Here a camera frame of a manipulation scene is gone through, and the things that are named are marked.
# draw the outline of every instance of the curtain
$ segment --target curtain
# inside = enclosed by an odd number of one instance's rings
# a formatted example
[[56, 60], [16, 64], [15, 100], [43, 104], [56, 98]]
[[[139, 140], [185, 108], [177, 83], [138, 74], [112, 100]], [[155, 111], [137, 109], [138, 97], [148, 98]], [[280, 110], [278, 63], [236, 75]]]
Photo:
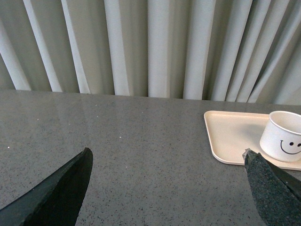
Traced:
[[300, 0], [1, 0], [0, 89], [301, 105]]

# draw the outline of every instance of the smiley face drawing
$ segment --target smiley face drawing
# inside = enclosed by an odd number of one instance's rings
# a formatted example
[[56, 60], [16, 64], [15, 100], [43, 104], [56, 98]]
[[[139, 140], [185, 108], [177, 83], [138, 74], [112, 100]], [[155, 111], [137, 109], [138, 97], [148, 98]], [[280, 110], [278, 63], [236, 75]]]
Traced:
[[[298, 152], [295, 152], [295, 153], [289, 153], [289, 152], [287, 152], [288, 150], [285, 151], [285, 150], [283, 149], [283, 147], [282, 147], [282, 142], [283, 142], [283, 140], [280, 141], [280, 147], [281, 147], [281, 150], [284, 151], [285, 153], [287, 153], [287, 154], [298, 154], [298, 153], [301, 152], [301, 150], [298, 151]], [[290, 146], [293, 146], [293, 145], [294, 145], [294, 142], [290, 142], [289, 145], [290, 145]]]

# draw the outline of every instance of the gray speckled countertop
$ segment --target gray speckled countertop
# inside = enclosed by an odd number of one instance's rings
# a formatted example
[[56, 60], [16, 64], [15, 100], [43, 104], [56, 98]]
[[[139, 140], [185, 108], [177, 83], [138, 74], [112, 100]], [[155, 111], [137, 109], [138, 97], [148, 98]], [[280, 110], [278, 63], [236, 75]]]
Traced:
[[94, 165], [77, 226], [264, 225], [244, 167], [211, 154], [209, 110], [301, 113], [300, 106], [2, 90], [0, 209], [89, 147]]

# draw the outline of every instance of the beige tray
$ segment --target beige tray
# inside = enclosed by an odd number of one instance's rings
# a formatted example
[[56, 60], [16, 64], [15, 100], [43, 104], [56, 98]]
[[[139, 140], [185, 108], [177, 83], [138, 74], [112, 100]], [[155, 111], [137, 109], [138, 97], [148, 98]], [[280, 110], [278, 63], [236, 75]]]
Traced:
[[268, 114], [209, 111], [204, 117], [212, 154], [218, 161], [244, 165], [242, 154], [251, 148], [282, 169], [301, 171], [301, 160], [278, 161], [260, 148], [259, 141], [269, 120]]

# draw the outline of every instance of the cup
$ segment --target cup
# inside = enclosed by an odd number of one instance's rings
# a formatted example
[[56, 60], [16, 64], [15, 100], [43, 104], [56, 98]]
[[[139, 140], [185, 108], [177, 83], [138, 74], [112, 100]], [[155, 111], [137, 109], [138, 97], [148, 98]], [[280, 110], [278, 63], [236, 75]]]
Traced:
[[301, 115], [285, 111], [271, 112], [260, 146], [266, 154], [279, 161], [301, 159]]

